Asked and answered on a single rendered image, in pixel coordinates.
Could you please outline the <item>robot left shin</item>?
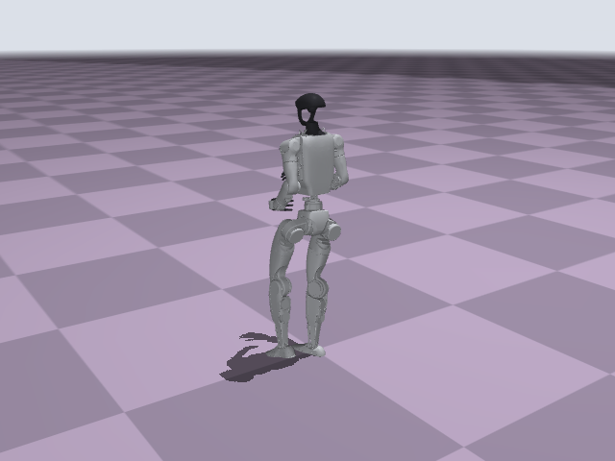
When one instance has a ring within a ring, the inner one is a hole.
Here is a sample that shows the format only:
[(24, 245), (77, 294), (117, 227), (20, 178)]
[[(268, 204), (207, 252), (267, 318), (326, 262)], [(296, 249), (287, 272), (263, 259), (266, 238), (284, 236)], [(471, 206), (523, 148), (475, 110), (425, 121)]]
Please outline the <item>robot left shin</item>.
[(275, 323), (278, 348), (283, 349), (284, 344), (288, 345), (288, 321), (290, 319), (291, 300), (288, 296), (283, 297), (283, 287), (277, 279), (269, 284), (269, 302), (272, 319)]

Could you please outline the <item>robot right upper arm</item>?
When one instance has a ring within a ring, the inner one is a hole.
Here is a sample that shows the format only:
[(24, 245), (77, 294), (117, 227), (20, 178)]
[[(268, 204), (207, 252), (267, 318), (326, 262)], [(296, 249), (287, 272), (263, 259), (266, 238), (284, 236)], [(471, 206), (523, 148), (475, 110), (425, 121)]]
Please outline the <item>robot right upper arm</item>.
[(339, 134), (332, 134), (334, 140), (334, 173), (332, 183), (336, 186), (343, 185), (348, 182), (349, 176), (347, 172), (347, 164), (344, 155), (344, 140)]

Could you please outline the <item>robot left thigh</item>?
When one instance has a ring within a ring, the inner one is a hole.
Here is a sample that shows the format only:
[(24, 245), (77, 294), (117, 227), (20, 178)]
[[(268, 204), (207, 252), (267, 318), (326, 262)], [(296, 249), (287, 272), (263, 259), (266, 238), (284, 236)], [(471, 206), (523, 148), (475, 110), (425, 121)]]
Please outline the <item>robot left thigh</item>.
[(285, 272), (294, 252), (294, 244), (302, 240), (307, 230), (307, 222), (303, 218), (281, 221), (273, 239), (270, 254), (270, 284), (277, 279), (283, 287), (283, 297), (291, 292), (291, 281), (285, 277)]

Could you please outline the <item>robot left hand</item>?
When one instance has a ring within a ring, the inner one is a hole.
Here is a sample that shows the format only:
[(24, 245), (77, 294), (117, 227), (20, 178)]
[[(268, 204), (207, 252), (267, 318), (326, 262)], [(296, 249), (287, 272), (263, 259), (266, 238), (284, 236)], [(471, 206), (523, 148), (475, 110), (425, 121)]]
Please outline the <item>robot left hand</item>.
[[(277, 196), (277, 197), (278, 197), (278, 196)], [(276, 198), (271, 199), (271, 201), (274, 201), (275, 199), (276, 199)], [(293, 200), (291, 200), (290, 202), (294, 202), (294, 201), (293, 201)], [(287, 206), (293, 206), (293, 205), (287, 205)], [(275, 209), (272, 209), (272, 210), (275, 210)], [(285, 208), (283, 211), (289, 211), (289, 210), (293, 210), (293, 209), (291, 209), (291, 208)], [(280, 210), (280, 211), (281, 211), (281, 210)]]

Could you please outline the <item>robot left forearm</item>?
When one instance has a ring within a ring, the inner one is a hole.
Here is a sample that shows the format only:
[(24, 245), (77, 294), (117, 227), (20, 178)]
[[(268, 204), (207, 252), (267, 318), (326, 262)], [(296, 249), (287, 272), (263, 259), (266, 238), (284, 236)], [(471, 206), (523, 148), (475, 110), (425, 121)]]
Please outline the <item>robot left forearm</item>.
[(269, 201), (269, 208), (275, 210), (284, 210), (287, 204), (292, 200), (293, 195), (287, 195), (288, 182), (284, 181), (278, 197), (274, 201)]

